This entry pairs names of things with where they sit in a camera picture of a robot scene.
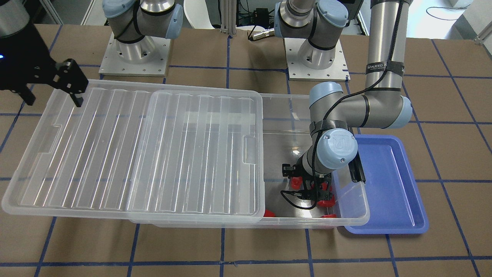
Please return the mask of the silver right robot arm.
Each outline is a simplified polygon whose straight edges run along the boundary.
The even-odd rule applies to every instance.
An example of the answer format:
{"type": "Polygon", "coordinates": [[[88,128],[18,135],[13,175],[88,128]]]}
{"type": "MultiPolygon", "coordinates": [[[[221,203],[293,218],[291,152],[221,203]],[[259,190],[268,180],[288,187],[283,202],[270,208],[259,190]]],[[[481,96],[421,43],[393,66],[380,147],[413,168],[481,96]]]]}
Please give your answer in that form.
{"type": "MultiPolygon", "coordinates": [[[[174,0],[104,0],[102,8],[121,44],[136,44],[146,37],[175,39],[181,33],[183,7],[174,0]]],[[[28,84],[47,84],[68,93],[81,107],[88,79],[77,62],[53,60],[20,0],[2,0],[0,13],[1,90],[33,105],[36,98],[28,84]]]]}

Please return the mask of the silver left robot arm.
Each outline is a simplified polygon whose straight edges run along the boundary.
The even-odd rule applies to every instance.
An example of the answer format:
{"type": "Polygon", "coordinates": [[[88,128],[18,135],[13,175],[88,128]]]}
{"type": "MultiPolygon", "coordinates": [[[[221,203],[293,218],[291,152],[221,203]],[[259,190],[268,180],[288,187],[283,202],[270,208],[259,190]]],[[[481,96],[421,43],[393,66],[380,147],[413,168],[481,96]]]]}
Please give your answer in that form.
{"type": "MultiPolygon", "coordinates": [[[[344,81],[325,81],[309,91],[309,132],[312,144],[282,174],[295,190],[323,190],[332,172],[348,167],[361,179],[356,128],[401,128],[411,119],[412,104],[401,93],[406,72],[405,49],[411,0],[372,0],[365,82],[351,87],[344,81]]],[[[300,57],[315,69],[331,65],[349,12],[339,0],[282,0],[274,9],[276,37],[302,39],[300,57]]]]}

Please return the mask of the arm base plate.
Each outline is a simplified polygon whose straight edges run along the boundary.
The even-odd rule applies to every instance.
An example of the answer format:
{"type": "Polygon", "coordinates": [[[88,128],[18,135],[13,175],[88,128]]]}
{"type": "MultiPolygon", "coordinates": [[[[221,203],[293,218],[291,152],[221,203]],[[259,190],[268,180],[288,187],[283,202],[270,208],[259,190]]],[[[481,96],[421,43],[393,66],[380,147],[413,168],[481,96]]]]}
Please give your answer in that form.
{"type": "Polygon", "coordinates": [[[351,79],[341,42],[330,50],[320,50],[307,39],[284,38],[290,80],[348,81],[351,79]]]}
{"type": "Polygon", "coordinates": [[[140,42],[125,44],[110,35],[99,73],[120,77],[165,77],[172,39],[144,37],[140,42]]]}

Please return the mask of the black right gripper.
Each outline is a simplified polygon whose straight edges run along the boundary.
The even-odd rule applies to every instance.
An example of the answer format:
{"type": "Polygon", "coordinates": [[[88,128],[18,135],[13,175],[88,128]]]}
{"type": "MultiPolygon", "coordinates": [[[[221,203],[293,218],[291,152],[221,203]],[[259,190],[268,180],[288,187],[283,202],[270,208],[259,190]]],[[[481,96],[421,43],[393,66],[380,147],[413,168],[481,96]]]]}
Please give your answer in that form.
{"type": "Polygon", "coordinates": [[[26,85],[47,84],[68,93],[76,107],[83,105],[80,95],[88,86],[84,72],[72,58],[55,62],[34,25],[1,37],[0,54],[1,90],[17,90],[26,105],[32,106],[36,97],[26,85]]]}

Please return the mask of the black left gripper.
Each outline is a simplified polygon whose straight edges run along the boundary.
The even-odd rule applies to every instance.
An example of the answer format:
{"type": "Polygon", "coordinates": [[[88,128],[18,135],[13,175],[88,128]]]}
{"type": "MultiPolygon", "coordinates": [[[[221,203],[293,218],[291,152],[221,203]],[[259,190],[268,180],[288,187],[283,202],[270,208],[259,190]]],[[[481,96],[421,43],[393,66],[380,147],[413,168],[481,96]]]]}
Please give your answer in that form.
{"type": "MultiPolygon", "coordinates": [[[[307,172],[301,164],[296,164],[296,170],[298,172],[298,176],[303,178],[303,188],[301,190],[314,189],[315,177],[307,172]]],[[[316,177],[316,180],[320,184],[327,181],[332,186],[332,173],[330,172],[324,175],[324,177],[319,175],[316,177]]]]}

